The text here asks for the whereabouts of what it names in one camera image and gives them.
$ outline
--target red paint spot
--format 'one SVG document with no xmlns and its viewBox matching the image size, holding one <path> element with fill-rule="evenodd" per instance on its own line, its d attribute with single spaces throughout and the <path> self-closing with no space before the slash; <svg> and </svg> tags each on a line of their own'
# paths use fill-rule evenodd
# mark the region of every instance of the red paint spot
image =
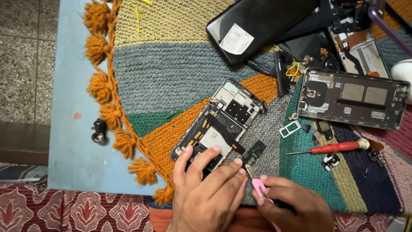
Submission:
<svg viewBox="0 0 412 232">
<path fill-rule="evenodd" d="M 73 116 L 73 119 L 80 119 L 83 116 L 83 114 L 81 113 L 75 113 L 75 115 Z"/>
</svg>

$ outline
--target terrazzo floor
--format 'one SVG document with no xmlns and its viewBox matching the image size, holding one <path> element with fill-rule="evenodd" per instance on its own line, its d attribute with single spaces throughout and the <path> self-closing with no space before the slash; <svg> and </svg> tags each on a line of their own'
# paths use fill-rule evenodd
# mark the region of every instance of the terrazzo floor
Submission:
<svg viewBox="0 0 412 232">
<path fill-rule="evenodd" d="M 50 125 L 59 0 L 1 0 L 0 121 Z"/>
</svg>

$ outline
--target qr code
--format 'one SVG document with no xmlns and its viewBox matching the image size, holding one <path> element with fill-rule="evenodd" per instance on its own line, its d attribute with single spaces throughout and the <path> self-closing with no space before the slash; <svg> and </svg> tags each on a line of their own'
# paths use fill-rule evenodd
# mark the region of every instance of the qr code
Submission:
<svg viewBox="0 0 412 232">
<path fill-rule="evenodd" d="M 215 140 L 218 137 L 218 135 L 215 132 L 212 132 L 212 134 L 210 135 L 210 138 L 212 138 L 213 140 Z"/>
</svg>

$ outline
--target blue wooden table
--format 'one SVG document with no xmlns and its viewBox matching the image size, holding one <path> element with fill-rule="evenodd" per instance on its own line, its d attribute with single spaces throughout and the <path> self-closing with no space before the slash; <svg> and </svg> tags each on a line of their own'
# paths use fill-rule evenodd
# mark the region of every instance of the blue wooden table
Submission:
<svg viewBox="0 0 412 232">
<path fill-rule="evenodd" d="M 130 160 L 112 148 L 114 135 L 108 131 L 107 145 L 91 140 L 90 128 L 99 115 L 99 104 L 86 93 L 96 72 L 84 57 L 85 40 L 90 33 L 83 25 L 88 0 L 60 0 L 54 69 L 53 107 L 49 150 L 49 189 L 102 193 L 153 195 L 166 184 L 160 176 L 152 186 L 134 181 Z M 107 62 L 100 65 L 107 72 Z M 82 114 L 74 119 L 76 113 Z M 143 155 L 136 149 L 135 158 Z"/>
</svg>

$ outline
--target sim card tray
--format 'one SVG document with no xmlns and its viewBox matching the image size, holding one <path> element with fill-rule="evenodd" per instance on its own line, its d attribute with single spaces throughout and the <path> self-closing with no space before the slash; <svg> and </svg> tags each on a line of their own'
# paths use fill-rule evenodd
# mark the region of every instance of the sim card tray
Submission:
<svg viewBox="0 0 412 232">
<path fill-rule="evenodd" d="M 288 130 L 288 127 L 289 127 L 290 125 L 292 125 L 292 124 L 296 124 L 296 127 L 297 127 L 297 128 L 294 129 L 294 130 L 292 130 L 292 131 L 289 131 L 289 130 Z M 298 120 L 295 120 L 295 121 L 289 123 L 289 124 L 288 124 L 287 126 L 285 126 L 284 128 L 280 129 L 280 130 L 279 130 L 279 133 L 281 134 L 281 136 L 282 136 L 283 138 L 286 138 L 286 137 L 288 137 L 289 135 L 293 134 L 295 131 L 297 131 L 297 130 L 300 129 L 300 128 L 302 128 L 302 126 L 300 125 L 299 121 L 298 121 Z M 286 131 L 288 132 L 288 134 L 287 134 L 287 135 L 283 135 L 283 134 L 282 134 L 282 131 L 283 131 L 283 130 L 286 130 Z"/>
</svg>

